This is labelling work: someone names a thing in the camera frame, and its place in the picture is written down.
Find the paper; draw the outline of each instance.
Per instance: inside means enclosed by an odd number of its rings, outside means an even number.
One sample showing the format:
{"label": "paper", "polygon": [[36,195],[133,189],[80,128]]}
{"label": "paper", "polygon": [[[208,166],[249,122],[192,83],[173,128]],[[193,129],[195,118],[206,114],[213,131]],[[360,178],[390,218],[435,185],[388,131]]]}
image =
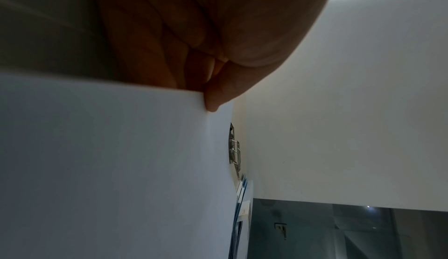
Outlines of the paper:
{"label": "paper", "polygon": [[0,73],[0,258],[227,258],[231,104]]}

